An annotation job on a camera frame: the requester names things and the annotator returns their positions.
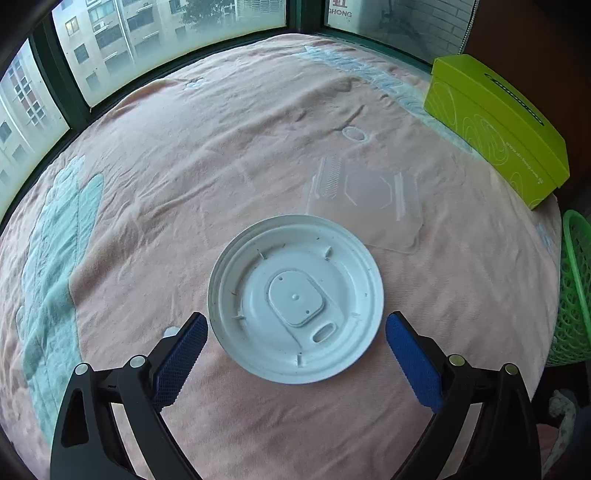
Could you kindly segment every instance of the light blue pattern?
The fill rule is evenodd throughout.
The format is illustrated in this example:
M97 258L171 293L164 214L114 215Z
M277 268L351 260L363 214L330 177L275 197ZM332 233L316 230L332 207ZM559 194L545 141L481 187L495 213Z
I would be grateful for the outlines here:
M102 174L97 174L79 189L77 174L84 160L72 158L56 175L22 271L24 305L17 313L22 369L49 444L72 370L82 362L69 280L84 257L104 183Z
M418 118L424 125L437 132L441 137L451 142L457 148L460 148L464 152L467 152L480 160L484 160L484 158L462 137L458 136L425 111L423 108L425 96L422 91L403 82L394 75L390 75L383 70L372 67L368 63L364 63L343 53L331 50L330 48L306 46L305 52L294 53L293 56L301 59L319 61L329 67L342 70L351 75L367 80L369 83L388 94L388 96L408 113Z

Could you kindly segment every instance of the blue gripper pad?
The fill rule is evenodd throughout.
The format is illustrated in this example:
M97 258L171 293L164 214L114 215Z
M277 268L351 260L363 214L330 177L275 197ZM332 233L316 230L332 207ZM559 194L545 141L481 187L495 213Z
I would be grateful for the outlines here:
M441 378L395 313L386 320L386 340L421 405L437 413L443 405Z
M199 315L183 337L177 339L154 376L152 404L156 411L161 411L175 402L205 342L207 320L203 315Z

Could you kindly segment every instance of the pink blanket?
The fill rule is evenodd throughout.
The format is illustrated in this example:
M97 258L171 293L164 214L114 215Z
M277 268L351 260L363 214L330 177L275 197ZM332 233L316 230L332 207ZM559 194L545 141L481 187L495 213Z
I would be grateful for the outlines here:
M41 479L40 433L15 327L31 231L56 174L86 159L84 185L105 179L86 255L70 277L80 353L95 370L147 354L198 310L225 245L249 225L303 213L324 155L418 178L424 213L415 254L371 248L385 316L472 365L521 368L533 395L557 313L560 214L554 197L530 212L485 161L426 126L351 72L293 54L315 46L355 57L424 94L401 66L329 40L282 35L215 54L125 98L41 176L1 238L0 423ZM369 141L345 138L347 125ZM477 409L446 466L457 468ZM210 335L177 402L163 411L208 480L389 479L431 416L385 341L383 327L352 367L322 382L281 385L233 362ZM124 415L137 473L150 478Z

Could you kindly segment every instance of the metal pivot screw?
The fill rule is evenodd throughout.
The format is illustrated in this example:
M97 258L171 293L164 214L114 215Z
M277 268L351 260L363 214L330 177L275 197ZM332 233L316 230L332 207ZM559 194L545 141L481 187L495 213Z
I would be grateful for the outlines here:
M88 365L80 364L74 369L74 372L76 375L84 375L86 372L88 372Z
M505 365L505 372L507 372L509 375L517 375L519 373L519 369L517 368L516 365L506 364Z
M131 366L131 368L139 368L141 367L144 363L146 363L146 359L145 357L141 356L141 355L136 355L135 357L133 357L130 361L129 364Z
M464 357L462 357L461 355L458 355L456 353L454 353L453 355L450 355L448 360L454 367L461 367L462 365L464 365L466 363L466 360L464 360Z

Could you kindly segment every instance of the white round lid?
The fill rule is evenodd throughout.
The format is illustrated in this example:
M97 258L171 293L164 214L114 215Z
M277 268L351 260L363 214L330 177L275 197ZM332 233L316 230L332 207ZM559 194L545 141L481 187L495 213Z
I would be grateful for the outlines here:
M240 366L286 384L336 375L378 331L384 287L371 254L340 225L310 215L263 220L213 267L213 333Z

